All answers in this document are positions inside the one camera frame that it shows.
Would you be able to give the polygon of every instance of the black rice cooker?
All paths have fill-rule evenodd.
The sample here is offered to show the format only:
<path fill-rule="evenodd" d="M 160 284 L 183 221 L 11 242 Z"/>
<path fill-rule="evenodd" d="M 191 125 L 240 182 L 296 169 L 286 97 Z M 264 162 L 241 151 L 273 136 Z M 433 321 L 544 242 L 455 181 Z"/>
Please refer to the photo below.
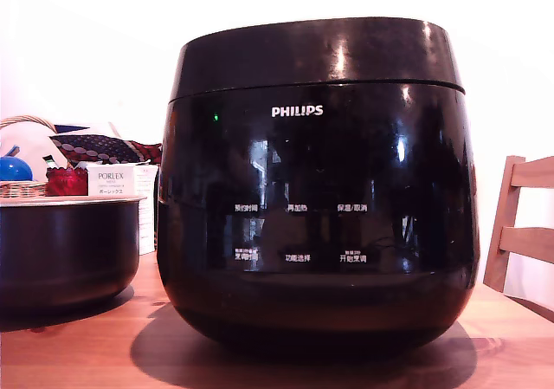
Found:
<path fill-rule="evenodd" d="M 444 29 L 276 23 L 181 50 L 158 265 L 201 333 L 398 352 L 460 315 L 479 261 L 464 88 Z"/>

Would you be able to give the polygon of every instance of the rice cooker lid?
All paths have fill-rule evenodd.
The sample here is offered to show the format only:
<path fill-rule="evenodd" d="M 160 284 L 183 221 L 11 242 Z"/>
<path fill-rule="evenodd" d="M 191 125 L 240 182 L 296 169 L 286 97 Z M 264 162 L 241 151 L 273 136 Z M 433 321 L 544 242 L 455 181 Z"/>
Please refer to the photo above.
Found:
<path fill-rule="evenodd" d="M 171 98 L 362 81 L 421 82 L 465 93 L 443 28 L 414 19 L 362 17 L 273 23 L 201 36 L 181 49 Z"/>

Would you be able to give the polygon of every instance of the wooden chair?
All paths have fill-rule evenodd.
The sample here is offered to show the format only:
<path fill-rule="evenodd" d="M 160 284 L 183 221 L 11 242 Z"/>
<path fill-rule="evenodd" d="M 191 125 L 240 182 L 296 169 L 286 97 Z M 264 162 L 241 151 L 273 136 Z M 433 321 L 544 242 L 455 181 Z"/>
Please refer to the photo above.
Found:
<path fill-rule="evenodd" d="M 554 157 L 529 162 L 522 157 L 506 159 L 483 281 L 499 292 L 504 291 L 510 253 L 554 263 L 554 229 L 514 227 L 521 187 L 554 188 Z M 554 322 L 554 312 L 549 309 L 510 298 Z"/>

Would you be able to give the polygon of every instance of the white wall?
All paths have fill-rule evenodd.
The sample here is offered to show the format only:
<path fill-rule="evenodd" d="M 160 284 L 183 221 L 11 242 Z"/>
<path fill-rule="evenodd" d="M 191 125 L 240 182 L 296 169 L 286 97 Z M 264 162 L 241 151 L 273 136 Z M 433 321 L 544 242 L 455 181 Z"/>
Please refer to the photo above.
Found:
<path fill-rule="evenodd" d="M 451 36 L 467 90 L 484 267 L 508 154 L 554 155 L 552 0 L 0 0 L 2 116 L 112 121 L 158 142 L 181 45 L 242 25 L 408 16 Z M 554 225 L 554 195 L 522 194 L 518 225 Z M 506 291 L 554 308 L 554 268 L 514 256 Z"/>

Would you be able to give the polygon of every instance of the white box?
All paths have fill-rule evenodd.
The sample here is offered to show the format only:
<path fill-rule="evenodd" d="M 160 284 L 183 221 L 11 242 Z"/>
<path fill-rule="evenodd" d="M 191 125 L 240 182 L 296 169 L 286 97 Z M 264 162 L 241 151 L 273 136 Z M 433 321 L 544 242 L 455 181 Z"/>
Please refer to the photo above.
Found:
<path fill-rule="evenodd" d="M 138 204 L 139 253 L 154 251 L 154 182 L 157 165 L 87 164 L 89 196 L 146 196 Z"/>

